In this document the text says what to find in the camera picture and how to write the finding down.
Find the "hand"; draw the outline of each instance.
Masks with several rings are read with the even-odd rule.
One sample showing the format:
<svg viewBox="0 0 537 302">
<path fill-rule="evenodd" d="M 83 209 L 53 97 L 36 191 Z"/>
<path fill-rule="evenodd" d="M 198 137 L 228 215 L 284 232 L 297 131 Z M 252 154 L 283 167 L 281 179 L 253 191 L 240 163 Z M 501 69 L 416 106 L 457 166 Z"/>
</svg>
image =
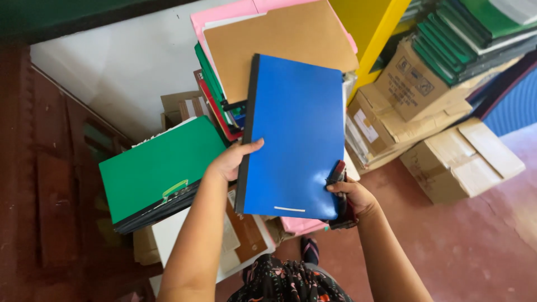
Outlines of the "hand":
<svg viewBox="0 0 537 302">
<path fill-rule="evenodd" d="M 227 182 L 234 181 L 237 179 L 238 165 L 241 164 L 242 157 L 261 149 L 264 144 L 265 140 L 263 139 L 259 139 L 253 143 L 247 143 L 246 145 L 236 142 L 215 158 L 207 170 L 218 172 Z"/>
<path fill-rule="evenodd" d="M 327 185 L 326 189 L 337 195 L 338 193 L 347 194 L 347 198 L 354 204 L 354 214 L 356 216 L 367 214 L 378 204 L 371 192 L 350 177 L 347 177 L 347 182 Z"/>
</svg>

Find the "foot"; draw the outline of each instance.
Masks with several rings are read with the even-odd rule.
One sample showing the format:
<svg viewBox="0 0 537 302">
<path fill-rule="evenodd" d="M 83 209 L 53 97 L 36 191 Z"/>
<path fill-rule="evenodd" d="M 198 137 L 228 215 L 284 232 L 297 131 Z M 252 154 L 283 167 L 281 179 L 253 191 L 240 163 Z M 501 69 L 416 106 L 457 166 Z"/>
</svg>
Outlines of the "foot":
<svg viewBox="0 0 537 302">
<path fill-rule="evenodd" d="M 300 237 L 300 251 L 302 260 L 307 263 L 319 264 L 319 248 L 317 248 L 317 240 L 309 235 Z"/>
</svg>

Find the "person's right hand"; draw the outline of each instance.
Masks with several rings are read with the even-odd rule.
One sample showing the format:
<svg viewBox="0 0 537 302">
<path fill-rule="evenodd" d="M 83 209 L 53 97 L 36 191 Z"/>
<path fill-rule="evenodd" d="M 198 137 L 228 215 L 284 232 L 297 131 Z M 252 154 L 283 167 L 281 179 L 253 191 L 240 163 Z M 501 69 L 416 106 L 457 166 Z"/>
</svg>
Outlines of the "person's right hand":
<svg viewBox="0 0 537 302">
<path fill-rule="evenodd" d="M 356 216 L 367 214 L 377 206 L 376 198 L 363 185 L 347 177 L 347 182 L 337 182 L 327 185 L 326 189 L 334 194 L 345 193 L 354 205 Z"/>
</svg>

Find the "brown envelope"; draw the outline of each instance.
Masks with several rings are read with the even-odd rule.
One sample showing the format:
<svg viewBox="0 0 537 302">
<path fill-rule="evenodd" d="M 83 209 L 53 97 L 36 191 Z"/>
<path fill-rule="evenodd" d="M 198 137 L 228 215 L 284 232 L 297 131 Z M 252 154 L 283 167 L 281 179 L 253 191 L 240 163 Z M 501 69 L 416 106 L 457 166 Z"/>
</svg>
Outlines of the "brown envelope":
<svg viewBox="0 0 537 302">
<path fill-rule="evenodd" d="M 254 54 L 339 69 L 358 68 L 326 0 L 270 10 L 264 16 L 204 31 L 229 104 L 246 100 Z"/>
</svg>

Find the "pink folder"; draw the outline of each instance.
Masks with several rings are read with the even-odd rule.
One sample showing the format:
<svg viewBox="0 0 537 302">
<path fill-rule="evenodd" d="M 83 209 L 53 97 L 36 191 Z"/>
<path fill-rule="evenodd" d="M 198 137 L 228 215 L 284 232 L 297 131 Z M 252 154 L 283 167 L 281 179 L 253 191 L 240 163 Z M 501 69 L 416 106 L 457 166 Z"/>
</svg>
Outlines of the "pink folder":
<svg viewBox="0 0 537 302">
<path fill-rule="evenodd" d="M 293 218 L 293 217 L 280 217 L 281 224 L 284 226 L 284 230 L 287 233 L 300 236 L 308 234 L 320 229 L 324 229 L 328 225 L 317 219 L 306 218 Z"/>
<path fill-rule="evenodd" d="M 248 15 L 256 15 L 258 13 L 266 13 L 269 10 L 273 9 L 284 8 L 297 4 L 304 4 L 313 1 L 316 0 L 239 0 L 237 2 L 220 5 L 205 11 L 193 13 L 190 15 L 190 20 L 192 21 L 192 26 L 194 27 L 194 32 L 198 37 L 198 41 L 200 42 L 201 48 L 203 49 L 205 54 L 208 54 L 209 50 L 205 46 L 205 37 L 203 35 L 203 28 L 205 27 L 205 24 L 207 22 Z M 354 53 L 357 53 L 358 48 L 356 47 L 356 43 L 352 39 L 351 34 L 347 32 L 341 21 L 339 23 L 341 24 L 341 28 L 349 39 L 349 43 L 351 44 L 352 50 L 354 51 Z M 209 59 L 209 62 L 211 63 L 211 67 L 213 67 L 213 70 L 217 72 L 216 68 L 214 67 L 214 62 L 212 58 L 210 56 L 207 57 Z"/>
</svg>

